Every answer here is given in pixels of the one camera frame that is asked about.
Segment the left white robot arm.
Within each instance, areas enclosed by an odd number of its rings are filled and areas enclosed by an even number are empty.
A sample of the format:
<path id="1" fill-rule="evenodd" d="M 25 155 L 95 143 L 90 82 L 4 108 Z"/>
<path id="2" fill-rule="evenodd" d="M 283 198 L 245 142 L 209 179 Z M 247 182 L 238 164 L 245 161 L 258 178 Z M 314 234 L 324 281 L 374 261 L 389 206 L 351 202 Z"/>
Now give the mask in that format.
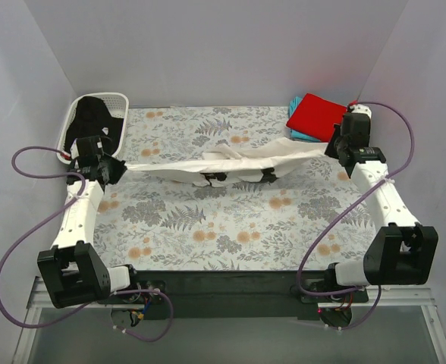
<path id="1" fill-rule="evenodd" d="M 52 246 L 38 254 L 37 265 L 56 308 L 107 299 L 116 293 L 134 303 L 142 293 L 131 265 L 108 268 L 93 246 L 96 216 L 105 187 L 116 184 L 127 170 L 125 162 L 105 152 L 103 136 L 76 139 L 71 147 L 67 201 Z"/>

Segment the white t shirt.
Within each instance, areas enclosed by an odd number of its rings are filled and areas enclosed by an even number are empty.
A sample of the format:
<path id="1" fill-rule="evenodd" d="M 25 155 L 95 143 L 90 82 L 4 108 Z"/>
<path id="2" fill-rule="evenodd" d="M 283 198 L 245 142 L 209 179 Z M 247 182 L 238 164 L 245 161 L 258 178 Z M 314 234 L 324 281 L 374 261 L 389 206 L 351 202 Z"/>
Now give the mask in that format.
<path id="1" fill-rule="evenodd" d="M 323 158 L 326 147 L 326 143 L 305 143 L 282 137 L 257 148 L 232 149 L 220 144 L 198 160 L 127 165 L 127 169 L 198 187 L 273 183 L 304 162 Z"/>

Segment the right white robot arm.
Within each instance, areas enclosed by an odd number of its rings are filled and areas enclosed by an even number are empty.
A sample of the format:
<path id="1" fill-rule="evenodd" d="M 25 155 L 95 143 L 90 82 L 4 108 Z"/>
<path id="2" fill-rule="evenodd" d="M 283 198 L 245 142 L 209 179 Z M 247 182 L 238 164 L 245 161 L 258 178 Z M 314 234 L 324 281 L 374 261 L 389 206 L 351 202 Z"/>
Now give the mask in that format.
<path id="1" fill-rule="evenodd" d="M 369 112 L 346 112 L 335 125 L 325 154 L 336 158 L 365 198 L 377 230 L 374 240 L 357 262 L 334 266 L 324 294 L 341 301 L 351 286 L 422 285 L 429 278 L 438 245 L 438 233 L 424 226 L 401 199 L 391 178 L 383 152 L 369 145 Z"/>

